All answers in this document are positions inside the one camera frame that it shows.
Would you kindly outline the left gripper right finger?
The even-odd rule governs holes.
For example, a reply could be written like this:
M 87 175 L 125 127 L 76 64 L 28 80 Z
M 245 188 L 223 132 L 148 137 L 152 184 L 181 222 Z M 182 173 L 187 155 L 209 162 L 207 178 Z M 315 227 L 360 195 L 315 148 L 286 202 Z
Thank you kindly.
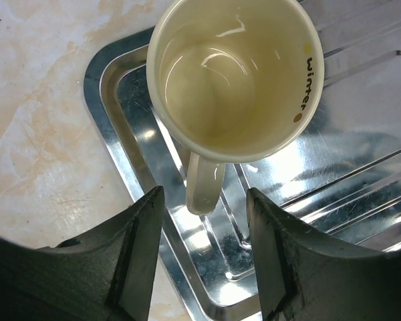
M 264 320 L 401 320 L 401 249 L 334 238 L 256 188 L 247 220 Z

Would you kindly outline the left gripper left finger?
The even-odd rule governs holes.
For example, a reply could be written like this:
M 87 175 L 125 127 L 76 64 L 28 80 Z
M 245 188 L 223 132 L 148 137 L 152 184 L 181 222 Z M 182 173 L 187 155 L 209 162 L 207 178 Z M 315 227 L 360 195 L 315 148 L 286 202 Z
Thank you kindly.
M 147 320 L 164 189 L 56 247 L 0 237 L 0 320 Z

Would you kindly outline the cream yellow cup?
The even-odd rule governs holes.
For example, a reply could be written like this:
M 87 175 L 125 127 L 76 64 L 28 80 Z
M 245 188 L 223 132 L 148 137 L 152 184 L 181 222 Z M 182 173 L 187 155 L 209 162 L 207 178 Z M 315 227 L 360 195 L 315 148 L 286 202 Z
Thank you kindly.
M 152 105 L 189 149 L 186 207 L 212 212 L 226 165 L 292 143 L 317 110 L 321 42 L 296 1 L 175 1 L 154 28 L 146 59 Z

